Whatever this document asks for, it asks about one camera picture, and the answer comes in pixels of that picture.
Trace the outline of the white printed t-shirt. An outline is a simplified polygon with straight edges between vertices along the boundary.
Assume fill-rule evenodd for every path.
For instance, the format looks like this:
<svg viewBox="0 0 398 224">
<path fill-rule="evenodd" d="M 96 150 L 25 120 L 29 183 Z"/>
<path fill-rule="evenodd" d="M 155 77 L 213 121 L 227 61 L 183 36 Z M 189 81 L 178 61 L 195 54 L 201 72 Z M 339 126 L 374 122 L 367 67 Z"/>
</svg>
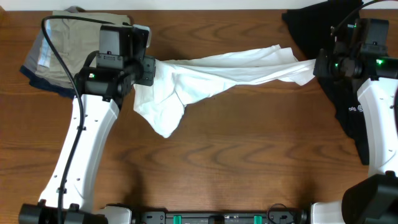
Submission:
<svg viewBox="0 0 398 224">
<path fill-rule="evenodd" d="M 168 138 L 189 104 L 236 85 L 280 80 L 303 86 L 314 78 L 314 67 L 314 59 L 299 61 L 290 47 L 279 45 L 192 60 L 156 60 L 153 85 L 134 86 L 134 111 Z"/>
</svg>

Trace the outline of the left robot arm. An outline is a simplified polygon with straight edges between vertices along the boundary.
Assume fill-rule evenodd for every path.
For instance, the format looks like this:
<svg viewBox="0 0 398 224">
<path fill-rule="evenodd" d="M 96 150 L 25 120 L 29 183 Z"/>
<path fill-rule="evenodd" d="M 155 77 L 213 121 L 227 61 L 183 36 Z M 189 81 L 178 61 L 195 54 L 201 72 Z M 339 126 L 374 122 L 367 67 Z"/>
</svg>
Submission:
<svg viewBox="0 0 398 224">
<path fill-rule="evenodd" d="M 23 204 L 19 223 L 134 223 L 132 209 L 109 204 L 93 211 L 94 184 L 108 134 L 133 86 L 152 86 L 155 59 L 146 55 L 151 30 L 103 24 L 99 49 L 75 75 L 72 117 L 46 188 L 35 205 Z"/>
</svg>

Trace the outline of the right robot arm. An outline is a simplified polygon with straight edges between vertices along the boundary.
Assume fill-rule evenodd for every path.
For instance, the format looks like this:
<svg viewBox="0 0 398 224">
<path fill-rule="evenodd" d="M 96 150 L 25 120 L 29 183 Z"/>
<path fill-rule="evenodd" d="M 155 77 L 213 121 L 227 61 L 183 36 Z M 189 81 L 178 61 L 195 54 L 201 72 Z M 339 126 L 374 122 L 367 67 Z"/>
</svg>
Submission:
<svg viewBox="0 0 398 224">
<path fill-rule="evenodd" d="M 397 223 L 397 59 L 387 54 L 389 22 L 356 19 L 332 28 L 335 48 L 321 49 L 313 74 L 350 81 L 361 105 L 369 146 L 368 178 L 342 200 L 317 202 L 310 223 Z"/>
</svg>

